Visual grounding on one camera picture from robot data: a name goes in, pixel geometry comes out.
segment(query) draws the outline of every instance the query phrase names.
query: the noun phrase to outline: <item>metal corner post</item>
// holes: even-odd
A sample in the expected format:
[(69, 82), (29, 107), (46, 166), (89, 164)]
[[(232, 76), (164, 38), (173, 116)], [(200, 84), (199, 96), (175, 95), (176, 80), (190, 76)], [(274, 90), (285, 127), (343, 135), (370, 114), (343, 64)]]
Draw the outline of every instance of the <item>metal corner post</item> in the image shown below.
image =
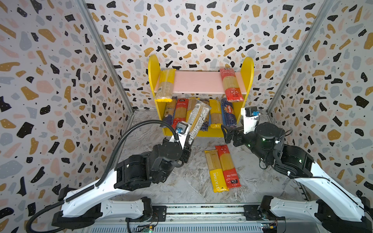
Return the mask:
[(298, 53), (295, 55), (293, 62), (291, 63), (289, 69), (287, 70), (284, 79), (281, 81), (279, 88), (277, 89), (275, 96), (273, 97), (271, 103), (268, 106), (267, 113), (271, 113), (273, 108), (276, 105), (277, 100), (280, 98), (282, 91), (286, 87), (286, 84), (289, 82), (291, 76), (296, 70), (299, 62), (301, 61), (304, 54), (307, 52), (308, 46), (311, 44), (312, 39), (314, 38), (316, 32), (319, 30), (322, 22), (326, 18), (330, 8), (332, 7), (334, 0), (325, 0), (320, 7), (320, 10), (317, 14), (316, 19), (314, 20), (310, 31), (308, 32), (306, 38), (301, 44)]
[(85, 23), (87, 24), (87, 28), (91, 32), (91, 35), (93, 37), (94, 42), (96, 43), (96, 46), (98, 48), (98, 51), (100, 52), (103, 61), (106, 63), (106, 66), (109, 70), (110, 75), (113, 77), (115, 85), (118, 87), (118, 92), (120, 96), (122, 97), (124, 101), (125, 107), (128, 109), (128, 113), (130, 116), (134, 114), (134, 110), (131, 106), (131, 103), (129, 99), (127, 98), (126, 92), (123, 89), (122, 83), (120, 82), (118, 78), (118, 74), (116, 70), (114, 69), (114, 66), (109, 58), (109, 55), (106, 52), (106, 49), (104, 47), (103, 42), (101, 41), (100, 35), (98, 33), (98, 30), (96, 28), (95, 23), (93, 22), (93, 19), (91, 17), (91, 14), (89, 13), (87, 4), (85, 3), (85, 0), (75, 0), (77, 7), (82, 14), (82, 17), (84, 18)]

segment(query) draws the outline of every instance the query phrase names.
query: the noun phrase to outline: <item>marble floor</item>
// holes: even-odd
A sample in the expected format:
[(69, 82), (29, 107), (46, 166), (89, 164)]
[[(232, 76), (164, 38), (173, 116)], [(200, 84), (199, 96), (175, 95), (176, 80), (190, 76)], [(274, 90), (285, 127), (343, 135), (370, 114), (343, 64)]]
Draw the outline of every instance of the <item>marble floor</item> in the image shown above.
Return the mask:
[[(144, 120), (158, 119), (156, 111), (135, 112), (132, 125)], [(268, 121), (263, 115), (261, 122)], [(125, 142), (119, 161), (133, 154), (152, 150), (164, 138), (158, 125), (146, 125), (131, 133)], [(215, 149), (215, 145), (224, 144), (223, 138), (197, 137), (192, 146), (189, 162), (181, 168), (175, 168), (164, 183), (152, 184), (148, 188), (137, 189), (114, 200), (132, 201), (147, 196), (157, 204), (191, 204), (191, 203), (256, 203), (263, 195), (272, 195), (294, 201), (303, 201), (304, 195), (295, 181), (277, 173), (271, 167), (259, 168), (258, 158), (244, 147), (228, 145), (235, 164), (241, 187), (228, 192), (214, 193), (204, 150)]]

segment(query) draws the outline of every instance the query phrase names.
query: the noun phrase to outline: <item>plastic wrapper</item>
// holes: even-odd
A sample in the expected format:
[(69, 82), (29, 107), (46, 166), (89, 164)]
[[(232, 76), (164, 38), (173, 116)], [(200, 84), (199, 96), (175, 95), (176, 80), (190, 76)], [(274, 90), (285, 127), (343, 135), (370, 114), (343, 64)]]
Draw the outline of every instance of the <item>plastic wrapper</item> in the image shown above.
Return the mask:
[(188, 124), (190, 125), (189, 130), (189, 140), (188, 143), (192, 144), (194, 138), (197, 136), (198, 131), (200, 130), (203, 122), (206, 117), (209, 115), (211, 107), (202, 101), (197, 100), (194, 106), (194, 109), (190, 113)]
[(221, 68), (220, 76), (223, 81), (227, 100), (229, 102), (243, 102), (244, 98), (242, 97), (234, 70), (232, 68)]
[(220, 101), (210, 100), (211, 128), (218, 129), (223, 124), (222, 108)]
[(175, 70), (162, 70), (159, 75), (159, 86), (155, 101), (172, 102), (173, 82), (175, 81)]
[(180, 121), (185, 121), (186, 120), (186, 115), (187, 115), (187, 107), (188, 107), (188, 99), (187, 98), (182, 98), (178, 99), (176, 101), (176, 107), (175, 107), (175, 115), (173, 117), (173, 124), (172, 127), (175, 129), (176, 125)]
[(186, 110), (186, 122), (188, 122), (189, 120), (189, 116), (190, 116), (190, 113), (192, 112), (192, 110), (194, 109), (194, 106), (195, 104), (197, 103), (197, 100), (199, 100), (200, 98), (197, 98), (197, 97), (190, 97), (188, 98), (188, 108)]
[[(208, 105), (208, 106), (210, 106), (210, 102), (209, 102), (209, 100), (206, 100), (206, 99), (204, 99), (204, 100), (201, 100), (203, 103), (205, 103), (206, 105)], [(202, 126), (201, 126), (201, 128), (200, 128), (200, 130), (201, 131), (208, 131), (209, 130), (209, 118), (210, 118), (210, 114), (208, 114), (207, 116), (206, 116), (206, 119), (205, 119), (205, 121), (203, 122), (203, 124), (202, 124)]]
[(222, 112), (225, 119), (225, 125), (236, 127), (237, 120), (234, 114), (233, 104), (231, 102), (228, 102), (227, 98), (222, 98)]
[(217, 150), (205, 151), (207, 166), (209, 167), (210, 178), (214, 192), (229, 191), (224, 179)]
[(172, 125), (173, 124), (173, 114), (175, 113), (175, 107), (176, 107), (176, 97), (172, 97), (172, 102), (168, 102), (166, 104), (166, 108), (164, 110), (164, 115), (162, 121)]
[(224, 179), (229, 189), (241, 187), (238, 175), (234, 167), (231, 154), (229, 153), (227, 145), (215, 146), (217, 154), (219, 155), (220, 164), (223, 170)]

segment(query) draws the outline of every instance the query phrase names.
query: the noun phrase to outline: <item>side wall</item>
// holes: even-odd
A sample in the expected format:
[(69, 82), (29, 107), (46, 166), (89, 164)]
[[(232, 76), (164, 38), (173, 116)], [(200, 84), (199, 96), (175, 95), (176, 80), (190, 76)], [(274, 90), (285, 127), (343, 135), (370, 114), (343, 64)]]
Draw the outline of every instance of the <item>side wall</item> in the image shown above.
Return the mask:
[(255, 58), (247, 105), (266, 109), (323, 0), (86, 2), (134, 109), (155, 108), (150, 54), (181, 70), (240, 70)]
[(354, 195), (373, 199), (372, 1), (329, 11), (270, 115)]
[(101, 177), (128, 116), (74, 1), (0, 7), (0, 231), (15, 233), (61, 188)]

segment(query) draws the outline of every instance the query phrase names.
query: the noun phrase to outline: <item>yellow shelf side panel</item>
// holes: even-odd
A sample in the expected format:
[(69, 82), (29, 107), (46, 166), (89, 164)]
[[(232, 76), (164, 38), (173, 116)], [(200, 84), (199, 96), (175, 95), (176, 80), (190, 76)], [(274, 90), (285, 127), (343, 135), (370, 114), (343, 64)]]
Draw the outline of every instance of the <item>yellow shelf side panel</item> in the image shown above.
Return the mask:
[[(153, 98), (155, 98), (154, 89), (156, 88), (157, 81), (159, 78), (159, 73), (161, 71), (158, 58), (155, 54), (149, 57), (148, 63), (148, 76), (149, 76), (149, 84), (151, 88), (151, 92), (153, 93)], [(254, 79), (254, 61), (251, 57), (246, 57), (242, 67), (241, 67), (241, 76), (245, 84), (246, 88), (246, 95), (242, 95), (244, 98), (243, 102), (235, 102), (233, 103), (233, 109), (235, 111), (235, 116), (237, 121), (241, 118), (241, 108), (245, 107), (245, 103), (247, 101), (248, 94), (251, 89), (251, 85)], [(166, 102), (155, 102), (159, 119), (162, 120), (163, 113), (166, 108)], [(166, 136), (172, 136), (171, 131), (168, 128), (163, 128), (163, 133)], [(212, 129), (209, 127), (207, 132), (199, 131), (197, 134), (198, 137), (224, 137), (223, 132), (221, 129)]]

